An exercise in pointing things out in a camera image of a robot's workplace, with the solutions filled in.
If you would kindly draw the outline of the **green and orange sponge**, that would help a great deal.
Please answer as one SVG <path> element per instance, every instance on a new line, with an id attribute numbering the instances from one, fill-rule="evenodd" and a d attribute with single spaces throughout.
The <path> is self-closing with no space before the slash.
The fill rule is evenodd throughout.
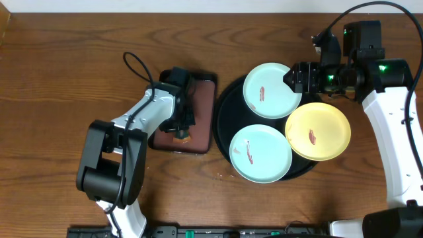
<path id="1" fill-rule="evenodd" d="M 179 130 L 175 132 L 173 142 L 174 143 L 187 143 L 191 140 L 190 133 L 188 130 Z"/>

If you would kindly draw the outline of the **yellow plate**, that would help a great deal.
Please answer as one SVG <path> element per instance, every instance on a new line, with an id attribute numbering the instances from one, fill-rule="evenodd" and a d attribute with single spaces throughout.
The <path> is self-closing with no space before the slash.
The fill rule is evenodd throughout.
<path id="1" fill-rule="evenodd" d="M 298 155 L 312 161 L 327 161 L 338 157 L 348 147 L 351 128 L 339 109 L 323 102 L 312 102 L 289 115 L 285 136 Z"/>

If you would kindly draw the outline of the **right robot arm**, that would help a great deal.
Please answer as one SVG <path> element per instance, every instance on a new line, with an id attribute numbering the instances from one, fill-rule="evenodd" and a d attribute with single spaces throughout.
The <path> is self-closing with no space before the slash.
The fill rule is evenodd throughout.
<path id="1" fill-rule="evenodd" d="M 373 128 L 387 184 L 386 210 L 333 221 L 330 236 L 421 237 L 422 129 L 407 62 L 385 57 L 376 20 L 346 24 L 343 42 L 330 29 L 312 41 L 320 62 L 295 64 L 284 82 L 295 93 L 354 91 Z"/>

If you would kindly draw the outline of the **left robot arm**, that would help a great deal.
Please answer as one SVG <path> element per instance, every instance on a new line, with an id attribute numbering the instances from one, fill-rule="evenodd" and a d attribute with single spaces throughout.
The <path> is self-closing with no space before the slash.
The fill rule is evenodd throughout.
<path id="1" fill-rule="evenodd" d="M 76 186 L 103 209 L 113 236 L 143 235 L 147 220 L 137 197 L 145 176 L 148 139 L 163 122 L 182 112 L 195 90 L 192 76 L 169 77 L 149 86 L 143 98 L 120 117 L 90 124 Z"/>

